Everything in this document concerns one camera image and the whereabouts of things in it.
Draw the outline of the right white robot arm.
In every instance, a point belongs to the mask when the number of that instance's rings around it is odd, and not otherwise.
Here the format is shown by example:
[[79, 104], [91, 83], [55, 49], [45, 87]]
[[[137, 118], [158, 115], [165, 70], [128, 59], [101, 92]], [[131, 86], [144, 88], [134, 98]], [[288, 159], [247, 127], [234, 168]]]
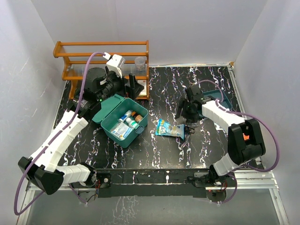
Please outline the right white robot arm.
[[208, 174], [188, 180], [220, 186], [239, 166], [265, 154], [266, 149], [256, 119], [247, 120], [223, 107], [220, 100], [205, 96], [197, 85], [186, 89], [186, 98], [181, 98], [176, 118], [183, 117], [190, 129], [197, 127], [201, 117], [215, 122], [227, 133], [227, 153], [209, 167]]

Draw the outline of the brown syrup bottle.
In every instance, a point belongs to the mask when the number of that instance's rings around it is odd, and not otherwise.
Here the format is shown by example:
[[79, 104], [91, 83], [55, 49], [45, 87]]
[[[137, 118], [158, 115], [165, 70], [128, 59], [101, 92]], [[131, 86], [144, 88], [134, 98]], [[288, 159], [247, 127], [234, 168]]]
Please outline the brown syrup bottle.
[[143, 116], [141, 116], [140, 114], [138, 114], [137, 112], [132, 112], [131, 116], [134, 118], [134, 120], [137, 123], [140, 123], [143, 120]]

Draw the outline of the white blue mask packet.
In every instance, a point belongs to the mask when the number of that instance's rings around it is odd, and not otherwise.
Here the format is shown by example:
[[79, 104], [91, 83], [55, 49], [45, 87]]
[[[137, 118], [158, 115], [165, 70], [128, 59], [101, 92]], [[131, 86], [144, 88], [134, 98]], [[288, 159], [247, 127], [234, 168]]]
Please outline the white blue mask packet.
[[133, 129], [127, 124], [119, 122], [110, 130], [110, 133], [122, 141], [125, 140], [132, 131]]

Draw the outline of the cotton swab bag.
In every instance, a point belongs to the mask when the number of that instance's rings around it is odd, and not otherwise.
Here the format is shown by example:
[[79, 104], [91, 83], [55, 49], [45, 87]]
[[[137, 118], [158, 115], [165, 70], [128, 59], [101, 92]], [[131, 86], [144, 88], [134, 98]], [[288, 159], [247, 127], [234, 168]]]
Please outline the cotton swab bag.
[[155, 131], [155, 135], [158, 136], [172, 136], [172, 137], [179, 137], [184, 139], [185, 137], [185, 125], [171, 125], [167, 121], [163, 119], [159, 119]]

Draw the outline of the blue white spray can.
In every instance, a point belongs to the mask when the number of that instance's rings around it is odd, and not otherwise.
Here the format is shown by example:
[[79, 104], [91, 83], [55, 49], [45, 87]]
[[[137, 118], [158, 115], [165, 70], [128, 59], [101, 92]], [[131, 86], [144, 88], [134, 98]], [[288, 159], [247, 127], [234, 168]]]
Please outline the blue white spray can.
[[127, 118], [129, 118], [132, 114], [132, 111], [131, 110], [128, 110], [124, 115], [122, 115], [118, 121], [119, 122], [125, 122]]

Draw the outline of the teal divided tray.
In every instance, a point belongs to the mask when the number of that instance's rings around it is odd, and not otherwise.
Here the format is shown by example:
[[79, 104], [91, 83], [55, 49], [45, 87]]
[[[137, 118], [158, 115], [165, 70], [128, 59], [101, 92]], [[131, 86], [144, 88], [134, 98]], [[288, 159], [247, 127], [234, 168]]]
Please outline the teal divided tray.
[[203, 115], [202, 106], [205, 103], [208, 103], [209, 101], [215, 101], [216, 99], [219, 99], [219, 103], [228, 109], [232, 109], [232, 104], [230, 103], [228, 97], [224, 93], [224, 91], [219, 90], [210, 90], [210, 91], [200, 91], [198, 94], [197, 100], [198, 100], [198, 115], [199, 119], [203, 119], [205, 116]]

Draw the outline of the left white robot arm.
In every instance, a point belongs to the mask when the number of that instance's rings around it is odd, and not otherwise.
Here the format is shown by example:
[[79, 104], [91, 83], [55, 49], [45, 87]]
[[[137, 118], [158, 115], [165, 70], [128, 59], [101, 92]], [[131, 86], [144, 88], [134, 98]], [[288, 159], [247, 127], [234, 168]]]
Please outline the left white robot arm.
[[40, 149], [30, 157], [21, 157], [18, 166], [24, 177], [48, 195], [61, 186], [81, 182], [87, 187], [96, 184], [94, 167], [86, 163], [59, 166], [58, 163], [74, 138], [91, 121], [101, 122], [99, 115], [112, 111], [114, 97], [136, 97], [143, 91], [133, 74], [120, 77], [108, 68], [93, 67], [87, 70], [81, 87], [69, 101], [62, 119]]

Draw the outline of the teal medicine kit box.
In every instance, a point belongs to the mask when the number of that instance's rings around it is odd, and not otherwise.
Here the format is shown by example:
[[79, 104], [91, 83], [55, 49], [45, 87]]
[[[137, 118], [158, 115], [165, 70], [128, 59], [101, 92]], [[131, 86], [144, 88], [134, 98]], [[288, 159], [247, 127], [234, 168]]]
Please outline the teal medicine kit box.
[[[119, 123], [118, 119], [128, 110], [137, 112], [143, 116], [143, 120], [138, 123], [138, 126], [128, 135], [125, 140], [118, 140], [110, 133], [110, 130]], [[115, 94], [114, 96], [101, 102], [101, 110], [96, 113], [92, 121], [100, 124], [106, 135], [116, 142], [122, 148], [128, 147], [131, 142], [140, 135], [148, 125], [148, 110], [130, 98], [124, 98]]]

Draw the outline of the white green pill bottle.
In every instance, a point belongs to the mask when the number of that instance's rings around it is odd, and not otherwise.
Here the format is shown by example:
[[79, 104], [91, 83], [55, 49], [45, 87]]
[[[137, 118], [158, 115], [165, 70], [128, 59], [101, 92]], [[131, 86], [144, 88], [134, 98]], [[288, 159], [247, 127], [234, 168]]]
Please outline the white green pill bottle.
[[130, 117], [126, 118], [126, 123], [129, 125], [130, 128], [134, 129], [138, 126], [137, 122]]

